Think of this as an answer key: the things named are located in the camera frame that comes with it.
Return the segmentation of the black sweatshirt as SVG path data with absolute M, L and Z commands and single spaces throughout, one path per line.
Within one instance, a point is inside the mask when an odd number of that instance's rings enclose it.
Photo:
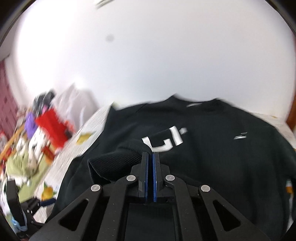
M 52 216 L 93 184 L 130 173 L 144 152 L 157 152 L 173 175 L 207 184 L 261 229 L 279 240 L 295 208 L 287 180 L 295 183 L 295 150 L 269 123 L 218 99 L 165 101 L 109 110 L 103 132 L 70 164 Z

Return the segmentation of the fruit print tablecloth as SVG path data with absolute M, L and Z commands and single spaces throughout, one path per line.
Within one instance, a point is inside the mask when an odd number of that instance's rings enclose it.
M 81 156 L 102 133 L 110 107 L 111 106 L 104 106 L 99 109 L 88 121 L 86 121 L 85 125 L 82 126 L 82 128 L 72 137 L 72 139 L 70 139 L 64 145 L 64 148 L 55 157 L 53 164 L 36 189 L 36 197 L 41 198 L 41 194 L 44 191 L 44 185 L 46 184 L 47 186 L 53 188 L 53 197 L 57 198 L 62 180 L 72 160 L 77 156 Z M 288 127 L 284 120 L 266 114 L 251 114 L 274 126 L 280 132 L 280 134 L 287 139 L 287 141 L 295 150 L 295 134 Z M 78 144 L 79 138 L 82 137 L 83 134 L 87 133 L 90 133 L 91 136 L 87 138 L 87 140 L 83 141 L 82 144 Z M 34 219 L 37 222 L 44 223 L 52 212 L 52 209 L 53 204 L 46 207 L 41 207 L 34 214 Z

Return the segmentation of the green bedding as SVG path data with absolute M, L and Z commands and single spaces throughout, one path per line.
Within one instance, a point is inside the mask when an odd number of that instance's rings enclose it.
M 6 178 L 16 183 L 20 202 L 32 198 L 52 163 L 44 155 L 37 160 L 28 145 L 10 156 L 6 162 Z

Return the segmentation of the purple plastic object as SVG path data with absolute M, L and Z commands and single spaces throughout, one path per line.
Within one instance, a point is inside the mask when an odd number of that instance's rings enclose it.
M 26 116 L 25 131 L 29 139 L 31 139 L 36 132 L 38 126 L 35 122 L 35 116 L 32 112 L 29 112 Z

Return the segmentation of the red paper bag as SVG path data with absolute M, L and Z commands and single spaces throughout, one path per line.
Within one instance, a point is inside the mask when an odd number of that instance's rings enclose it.
M 53 108 L 38 116 L 35 122 L 56 148 L 63 148 L 75 132 L 74 126 L 59 118 Z

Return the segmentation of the grey plaid cloth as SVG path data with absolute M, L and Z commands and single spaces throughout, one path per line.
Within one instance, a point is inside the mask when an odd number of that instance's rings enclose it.
M 35 113 L 38 113 L 43 110 L 43 107 L 45 106 L 49 107 L 54 97 L 55 97 L 55 92 L 53 90 L 40 94 L 33 101 L 32 111 Z

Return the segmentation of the white Miniso plastic bag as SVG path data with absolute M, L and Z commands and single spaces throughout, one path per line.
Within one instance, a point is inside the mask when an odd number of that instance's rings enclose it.
M 74 85 L 57 94 L 51 101 L 51 106 L 72 132 L 77 132 L 98 110 L 92 95 L 76 89 Z

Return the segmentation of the brown wooden door frame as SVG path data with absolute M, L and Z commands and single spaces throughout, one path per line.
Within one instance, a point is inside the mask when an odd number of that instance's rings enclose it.
M 294 95 L 292 106 L 290 108 L 290 112 L 286 120 L 286 124 L 292 131 L 294 131 L 296 124 L 296 94 Z

